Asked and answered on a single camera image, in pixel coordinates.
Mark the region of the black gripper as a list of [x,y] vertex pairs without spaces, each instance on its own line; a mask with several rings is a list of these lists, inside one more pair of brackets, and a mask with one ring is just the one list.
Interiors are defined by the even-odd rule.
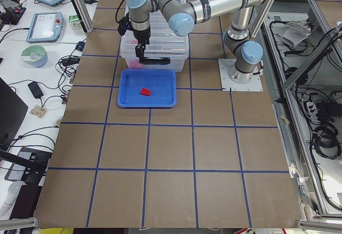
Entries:
[[163,57],[158,59],[152,59],[144,57],[144,51],[147,44],[150,44],[149,39],[151,36],[151,28],[145,30],[133,29],[133,35],[137,39],[137,45],[135,46],[136,57],[139,58],[140,64],[170,64],[170,58]]

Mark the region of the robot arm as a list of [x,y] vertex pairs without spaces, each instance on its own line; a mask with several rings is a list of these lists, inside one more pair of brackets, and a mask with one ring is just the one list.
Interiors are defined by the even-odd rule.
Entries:
[[124,0],[128,13],[118,21],[121,36],[131,30],[137,45],[136,56],[143,64],[151,63],[144,51],[151,36],[150,13],[160,11],[175,35],[184,37],[196,24],[207,22],[229,12],[234,18],[223,34],[223,41],[236,58],[229,67],[229,78],[247,84],[256,65],[261,61],[263,48],[252,39],[260,29],[274,0]]

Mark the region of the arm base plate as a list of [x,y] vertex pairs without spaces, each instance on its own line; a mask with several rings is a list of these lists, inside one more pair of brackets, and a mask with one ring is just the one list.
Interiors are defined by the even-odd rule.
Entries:
[[257,65],[251,73],[239,72],[235,59],[219,59],[221,87],[223,91],[263,92],[261,75]]

